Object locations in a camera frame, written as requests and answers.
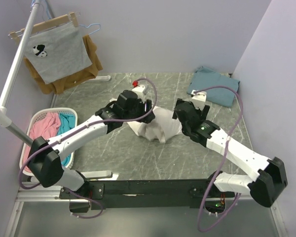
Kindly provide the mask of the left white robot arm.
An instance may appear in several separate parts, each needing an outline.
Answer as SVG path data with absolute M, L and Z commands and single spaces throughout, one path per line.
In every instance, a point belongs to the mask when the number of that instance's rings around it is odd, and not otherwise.
M 84 198 L 89 192 L 86 178 L 76 170 L 61 164 L 61 161 L 86 143 L 104 136 L 123 123 L 137 121 L 150 123 L 155 115 L 152 101 L 146 99 L 147 88 L 143 85 L 123 91 L 117 100 L 98 110 L 87 121 L 75 128 L 52 137 L 39 137 L 33 141 L 27 167 L 45 187 L 63 186 L 77 198 Z

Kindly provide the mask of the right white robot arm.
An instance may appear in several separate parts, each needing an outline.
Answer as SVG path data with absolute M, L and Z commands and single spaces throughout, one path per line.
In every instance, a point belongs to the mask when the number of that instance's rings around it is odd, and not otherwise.
M 180 121 L 185 136 L 222 156 L 226 155 L 244 174 L 219 172 L 215 180 L 207 184 L 207 193 L 212 197 L 218 197 L 222 192 L 250 195 L 261 206 L 271 207 L 288 185 L 284 162 L 278 157 L 260 155 L 228 138 L 222 128 L 206 119 L 209 108 L 205 106 L 200 110 L 192 102 L 178 99 L 173 118 Z

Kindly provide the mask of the white coca-cola t-shirt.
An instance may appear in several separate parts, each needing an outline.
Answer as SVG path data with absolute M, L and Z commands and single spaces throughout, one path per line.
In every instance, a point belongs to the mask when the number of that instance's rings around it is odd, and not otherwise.
M 149 141 L 157 139 L 160 143 L 166 143 L 170 138 L 182 134 L 182 125 L 178 119 L 172 119 L 172 111 L 155 106 L 153 113 L 155 119 L 148 124 L 138 121 L 127 124 L 137 136 Z

